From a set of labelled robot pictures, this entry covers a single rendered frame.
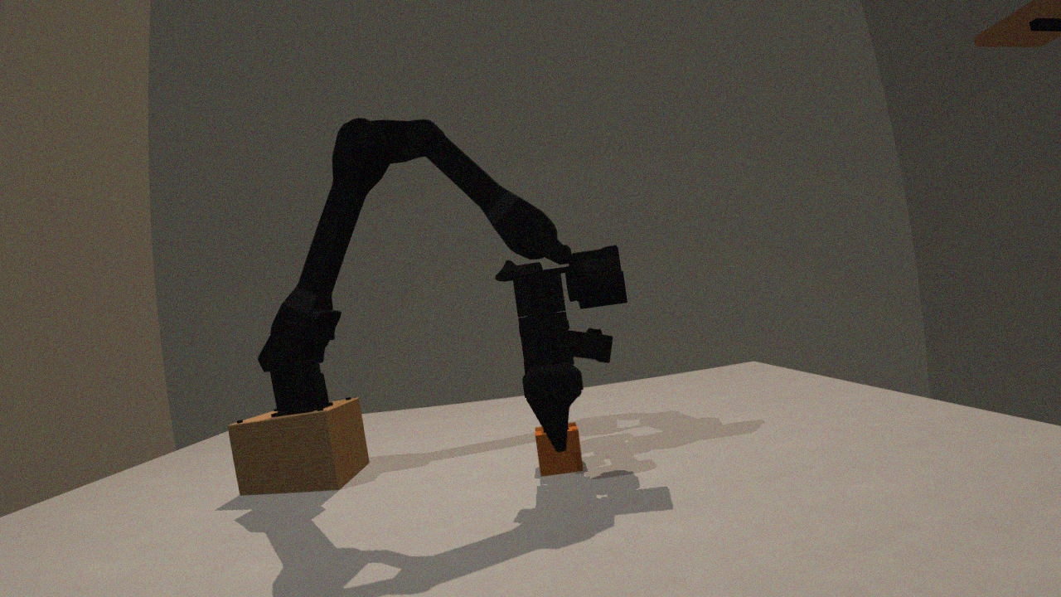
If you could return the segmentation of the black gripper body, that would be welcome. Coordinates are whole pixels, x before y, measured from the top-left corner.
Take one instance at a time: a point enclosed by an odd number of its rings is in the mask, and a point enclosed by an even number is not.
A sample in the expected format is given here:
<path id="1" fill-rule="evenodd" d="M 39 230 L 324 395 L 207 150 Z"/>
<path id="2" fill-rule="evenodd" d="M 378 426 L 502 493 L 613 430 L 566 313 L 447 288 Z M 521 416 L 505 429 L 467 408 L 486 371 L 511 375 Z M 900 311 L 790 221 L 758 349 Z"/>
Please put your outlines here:
<path id="1" fill-rule="evenodd" d="M 518 318 L 524 357 L 526 398 L 567 396 L 582 390 L 581 370 L 574 356 L 564 356 L 569 320 L 567 311 Z"/>

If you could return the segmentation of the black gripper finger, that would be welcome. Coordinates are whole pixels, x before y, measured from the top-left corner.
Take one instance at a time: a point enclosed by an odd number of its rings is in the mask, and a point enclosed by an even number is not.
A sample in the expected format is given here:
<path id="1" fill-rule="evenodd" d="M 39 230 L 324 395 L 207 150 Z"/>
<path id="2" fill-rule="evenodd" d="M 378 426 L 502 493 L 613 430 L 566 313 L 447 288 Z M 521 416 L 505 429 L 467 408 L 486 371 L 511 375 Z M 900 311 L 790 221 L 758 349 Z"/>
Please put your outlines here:
<path id="1" fill-rule="evenodd" d="M 530 409 L 535 412 L 535 417 L 537 417 L 542 427 L 545 428 L 555 451 L 567 450 L 569 406 L 579 396 L 581 396 L 581 391 L 574 391 L 574 393 L 567 396 L 526 398 Z"/>

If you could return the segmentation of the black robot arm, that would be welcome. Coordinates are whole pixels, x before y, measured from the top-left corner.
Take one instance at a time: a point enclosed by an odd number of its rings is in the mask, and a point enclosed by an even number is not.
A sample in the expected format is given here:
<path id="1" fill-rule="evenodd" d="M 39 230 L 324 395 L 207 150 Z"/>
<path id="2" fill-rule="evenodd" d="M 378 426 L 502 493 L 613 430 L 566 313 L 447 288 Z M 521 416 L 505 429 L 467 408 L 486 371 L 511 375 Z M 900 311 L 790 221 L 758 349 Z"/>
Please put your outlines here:
<path id="1" fill-rule="evenodd" d="M 278 412 L 269 417 L 314 412 L 333 405 L 329 403 L 319 362 L 329 340 L 335 339 L 341 311 L 332 309 L 332 291 L 361 207 L 390 163 L 424 156 L 479 204 L 509 250 L 528 260 L 547 258 L 560 265 L 569 264 L 542 269 L 540 262 L 505 262 L 494 279 L 514 280 L 518 317 L 567 311 L 562 273 L 567 276 L 569 301 L 579 301 L 581 309 L 627 302 L 616 245 L 572 254 L 571 248 L 557 239 L 557 228 L 543 211 L 497 185 L 492 175 L 475 165 L 429 119 L 352 119 L 342 125 L 335 140 L 333 185 L 302 276 L 282 302 L 269 326 L 268 343 L 258 356 L 261 369 L 269 371 L 275 394 Z"/>

